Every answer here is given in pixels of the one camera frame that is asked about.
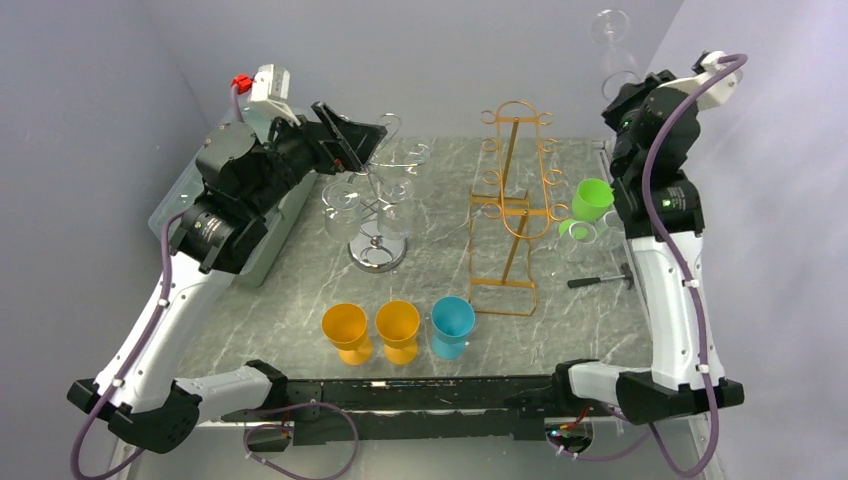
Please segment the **clear wine glass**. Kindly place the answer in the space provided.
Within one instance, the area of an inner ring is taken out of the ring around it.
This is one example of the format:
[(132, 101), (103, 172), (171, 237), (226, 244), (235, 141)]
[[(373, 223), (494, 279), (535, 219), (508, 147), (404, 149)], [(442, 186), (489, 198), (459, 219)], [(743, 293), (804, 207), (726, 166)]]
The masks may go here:
[(613, 250), (625, 245), (624, 224), (615, 210), (607, 211), (597, 224), (599, 246)]
[(559, 234), (556, 250), (567, 265), (584, 265), (592, 259), (598, 236), (592, 223), (568, 219), (560, 224)]
[(640, 83), (642, 80), (638, 63), (624, 47), (629, 29), (630, 18), (620, 9), (600, 11), (589, 27), (591, 39), (602, 50), (601, 93), (607, 101), (614, 100), (624, 85)]

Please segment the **green plastic wine glass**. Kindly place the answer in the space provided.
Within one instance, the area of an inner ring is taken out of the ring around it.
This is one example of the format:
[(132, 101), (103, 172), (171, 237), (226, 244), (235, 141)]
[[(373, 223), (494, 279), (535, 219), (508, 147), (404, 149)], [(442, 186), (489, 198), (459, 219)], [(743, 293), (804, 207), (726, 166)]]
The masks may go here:
[(599, 178), (582, 180), (573, 196), (572, 217), (558, 227), (560, 237), (571, 236), (577, 241), (592, 242), (596, 237), (594, 223), (614, 202), (613, 188)]

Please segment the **orange plastic wine glass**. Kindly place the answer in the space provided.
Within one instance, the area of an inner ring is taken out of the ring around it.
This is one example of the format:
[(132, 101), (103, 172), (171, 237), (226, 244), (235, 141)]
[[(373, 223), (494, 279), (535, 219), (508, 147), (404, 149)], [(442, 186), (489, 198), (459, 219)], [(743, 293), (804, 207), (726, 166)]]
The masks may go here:
[(383, 340), (386, 358), (391, 363), (406, 365), (415, 359), (420, 323), (418, 310), (409, 302), (393, 300), (380, 307), (376, 328)]
[(341, 361), (359, 366), (372, 354), (365, 311), (353, 303), (339, 303), (324, 313), (321, 327), (325, 337), (337, 349)]

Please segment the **blue plastic wine glass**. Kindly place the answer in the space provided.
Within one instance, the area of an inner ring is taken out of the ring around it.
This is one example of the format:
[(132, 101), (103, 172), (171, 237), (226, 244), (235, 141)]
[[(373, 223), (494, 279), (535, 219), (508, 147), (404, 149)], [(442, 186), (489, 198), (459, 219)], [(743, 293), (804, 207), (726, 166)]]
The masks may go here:
[(433, 353), (446, 360), (459, 358), (476, 323), (472, 305), (458, 296), (443, 297), (433, 305), (431, 320), (433, 335), (430, 346)]

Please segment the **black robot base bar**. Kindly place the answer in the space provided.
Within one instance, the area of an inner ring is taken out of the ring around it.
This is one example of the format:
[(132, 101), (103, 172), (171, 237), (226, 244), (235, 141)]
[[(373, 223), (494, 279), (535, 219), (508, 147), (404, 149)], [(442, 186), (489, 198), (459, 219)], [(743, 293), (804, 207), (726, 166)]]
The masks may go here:
[(362, 440), (509, 437), (543, 440), (547, 431), (595, 410), (595, 403), (567, 398), (552, 375), (308, 379), (288, 383), (287, 405), (224, 415), (228, 422), (284, 420), (297, 446), (347, 440), (355, 427)]

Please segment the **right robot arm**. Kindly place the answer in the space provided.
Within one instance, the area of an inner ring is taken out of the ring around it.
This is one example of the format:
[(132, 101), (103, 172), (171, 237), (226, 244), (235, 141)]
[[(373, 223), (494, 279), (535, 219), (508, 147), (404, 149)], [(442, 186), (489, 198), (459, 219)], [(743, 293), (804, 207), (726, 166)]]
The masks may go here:
[(702, 202), (683, 171), (700, 135), (698, 116), (733, 94), (736, 73), (669, 71), (623, 85), (603, 110), (614, 131), (609, 171), (614, 206), (640, 276), (652, 332), (647, 368), (580, 359), (557, 365), (550, 388), (557, 411), (617, 407), (633, 424), (735, 407), (745, 399), (713, 343), (702, 286)]

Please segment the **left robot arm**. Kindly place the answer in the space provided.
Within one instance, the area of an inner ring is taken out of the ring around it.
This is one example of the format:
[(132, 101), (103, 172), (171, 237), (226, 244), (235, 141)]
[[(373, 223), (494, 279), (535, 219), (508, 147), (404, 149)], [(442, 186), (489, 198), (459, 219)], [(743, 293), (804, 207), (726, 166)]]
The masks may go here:
[(164, 454), (200, 423), (243, 410), (264, 420), (288, 402), (287, 377), (260, 361), (223, 374), (176, 371), (199, 320), (266, 236), (267, 214), (311, 173), (361, 173), (388, 134), (313, 104), (313, 119), (285, 113), (265, 133), (232, 121), (213, 129), (195, 158), (202, 191), (162, 228), (157, 291), (108, 365), (74, 382), (68, 400), (89, 420), (140, 449)]

